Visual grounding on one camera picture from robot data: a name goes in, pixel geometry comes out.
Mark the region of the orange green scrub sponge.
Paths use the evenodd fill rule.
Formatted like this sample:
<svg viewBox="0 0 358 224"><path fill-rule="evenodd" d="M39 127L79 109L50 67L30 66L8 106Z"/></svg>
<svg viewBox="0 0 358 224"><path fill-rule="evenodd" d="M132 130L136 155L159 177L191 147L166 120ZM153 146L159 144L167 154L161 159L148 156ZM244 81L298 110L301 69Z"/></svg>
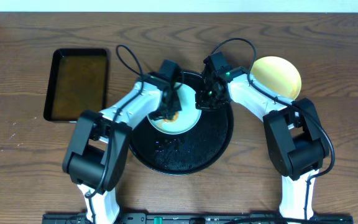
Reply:
<svg viewBox="0 0 358 224"><path fill-rule="evenodd" d="M179 117L179 112L175 112L174 114L171 114L166 118L164 118L163 121L166 123L172 123L175 122L178 119L178 117Z"/></svg>

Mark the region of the light blue plate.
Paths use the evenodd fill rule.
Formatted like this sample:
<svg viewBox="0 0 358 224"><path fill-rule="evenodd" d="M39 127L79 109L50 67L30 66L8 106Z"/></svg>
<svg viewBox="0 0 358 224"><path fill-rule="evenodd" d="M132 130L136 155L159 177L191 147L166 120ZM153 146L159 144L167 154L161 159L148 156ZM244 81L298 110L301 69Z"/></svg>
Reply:
<svg viewBox="0 0 358 224"><path fill-rule="evenodd" d="M147 116L151 125L162 133L171 135L185 133L193 128L201 117L201 110L196 109L195 106L195 90L182 84L177 93L181 111L176 112L173 119L152 120Z"/></svg>

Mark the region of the yellow plate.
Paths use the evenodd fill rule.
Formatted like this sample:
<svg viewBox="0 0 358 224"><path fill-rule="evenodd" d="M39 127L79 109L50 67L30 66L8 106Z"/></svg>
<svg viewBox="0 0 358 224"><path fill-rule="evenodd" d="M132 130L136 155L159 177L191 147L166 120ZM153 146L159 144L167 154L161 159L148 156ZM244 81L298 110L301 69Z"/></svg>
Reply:
<svg viewBox="0 0 358 224"><path fill-rule="evenodd" d="M251 74L279 95L295 100L300 94L300 73L292 63L284 58L262 57L254 62Z"/></svg>

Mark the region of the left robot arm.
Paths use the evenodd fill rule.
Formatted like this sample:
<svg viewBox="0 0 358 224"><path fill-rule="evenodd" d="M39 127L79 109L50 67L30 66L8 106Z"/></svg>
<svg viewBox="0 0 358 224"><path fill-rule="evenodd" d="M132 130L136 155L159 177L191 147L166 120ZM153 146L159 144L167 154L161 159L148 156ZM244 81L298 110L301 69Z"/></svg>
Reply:
<svg viewBox="0 0 358 224"><path fill-rule="evenodd" d="M150 113L175 111L177 91L184 74L167 77L161 73L141 76L133 89L99 112L86 110L76 122L62 170L83 194L87 223L115 223L120 207L115 187L126 163L131 132Z"/></svg>

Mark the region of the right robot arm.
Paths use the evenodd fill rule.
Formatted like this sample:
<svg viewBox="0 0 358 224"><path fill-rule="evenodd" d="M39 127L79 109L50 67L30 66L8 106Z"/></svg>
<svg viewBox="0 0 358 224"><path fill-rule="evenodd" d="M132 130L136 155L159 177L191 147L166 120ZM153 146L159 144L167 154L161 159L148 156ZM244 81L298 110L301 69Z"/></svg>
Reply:
<svg viewBox="0 0 358 224"><path fill-rule="evenodd" d="M196 95L199 109L218 109L235 102L263 122L269 158L282 176L283 218L311 220L315 178L332 143L323 130L314 104L298 100L301 77L281 57L256 60L251 69L233 67L216 54L203 61L204 87Z"/></svg>

